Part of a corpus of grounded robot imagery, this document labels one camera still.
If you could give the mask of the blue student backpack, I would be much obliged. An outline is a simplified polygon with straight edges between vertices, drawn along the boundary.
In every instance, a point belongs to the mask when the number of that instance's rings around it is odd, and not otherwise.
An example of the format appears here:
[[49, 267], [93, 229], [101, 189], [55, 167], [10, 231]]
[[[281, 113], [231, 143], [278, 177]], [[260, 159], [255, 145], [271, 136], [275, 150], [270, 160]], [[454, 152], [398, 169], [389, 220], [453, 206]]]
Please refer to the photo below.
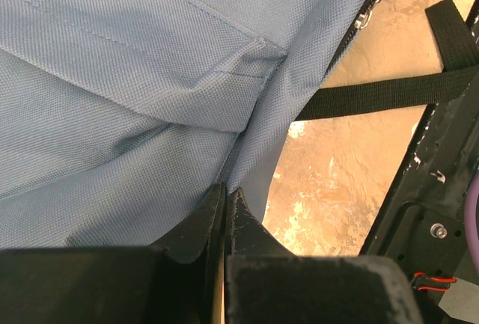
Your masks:
[[478, 71], [325, 89], [382, 0], [1, 0], [1, 247], [140, 246], [216, 183], [261, 216], [291, 123], [436, 103]]

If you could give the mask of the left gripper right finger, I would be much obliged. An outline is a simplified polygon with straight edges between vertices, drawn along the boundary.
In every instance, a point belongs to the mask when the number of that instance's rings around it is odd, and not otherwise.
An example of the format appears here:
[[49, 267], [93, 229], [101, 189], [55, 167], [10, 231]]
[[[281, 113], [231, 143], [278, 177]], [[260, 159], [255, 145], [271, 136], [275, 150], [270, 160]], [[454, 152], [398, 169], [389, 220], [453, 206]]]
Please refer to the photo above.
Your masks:
[[412, 289], [387, 257], [304, 257], [228, 198], [227, 323], [422, 323]]

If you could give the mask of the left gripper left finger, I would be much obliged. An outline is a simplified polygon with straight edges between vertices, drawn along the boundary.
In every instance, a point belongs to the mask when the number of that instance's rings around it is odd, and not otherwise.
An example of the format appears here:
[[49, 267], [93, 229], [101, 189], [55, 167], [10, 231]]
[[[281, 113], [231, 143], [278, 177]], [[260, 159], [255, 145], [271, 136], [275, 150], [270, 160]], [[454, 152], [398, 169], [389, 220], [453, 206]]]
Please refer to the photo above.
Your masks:
[[142, 247], [1, 252], [3, 323], [220, 323], [226, 189]]

